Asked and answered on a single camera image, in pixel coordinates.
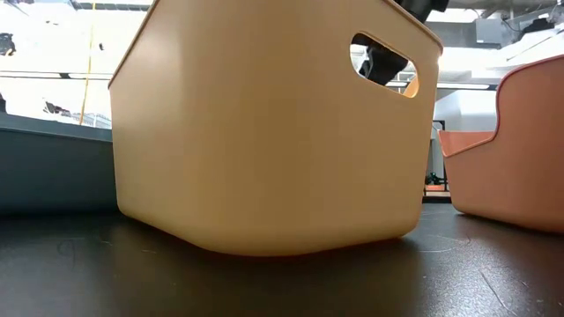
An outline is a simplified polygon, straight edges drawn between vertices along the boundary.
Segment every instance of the black table surface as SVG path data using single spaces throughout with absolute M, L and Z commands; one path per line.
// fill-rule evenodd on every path
M 564 316 L 564 238 L 425 205 L 389 240 L 287 258 L 119 214 L 0 218 L 0 316 Z

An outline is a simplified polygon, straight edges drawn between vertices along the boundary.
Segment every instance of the black machine part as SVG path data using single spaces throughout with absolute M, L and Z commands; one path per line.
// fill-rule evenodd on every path
M 421 23 L 425 23 L 431 11 L 444 12 L 449 0 L 394 0 Z M 359 73 L 368 80 L 380 85 L 386 85 L 398 72 L 407 66 L 407 60 L 392 52 L 382 44 L 372 40 L 364 34 L 356 34 L 352 44 L 367 47 L 368 60 L 360 67 Z

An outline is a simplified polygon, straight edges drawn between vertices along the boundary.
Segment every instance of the handle hole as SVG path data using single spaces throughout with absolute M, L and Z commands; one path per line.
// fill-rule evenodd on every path
M 407 89 L 417 77 L 413 62 L 363 33 L 352 37 L 351 63 L 357 74 L 375 84 L 410 98 L 417 93 Z

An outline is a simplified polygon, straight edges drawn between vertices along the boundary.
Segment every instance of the plastic container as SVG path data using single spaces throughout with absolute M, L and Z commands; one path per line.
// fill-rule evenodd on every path
M 417 67 L 360 77 L 366 33 Z M 391 1 L 157 1 L 110 83 L 118 203 L 229 254 L 305 254 L 418 221 L 441 43 Z
M 509 73 L 497 129 L 440 131 L 454 206 L 465 213 L 564 233 L 564 55 Z

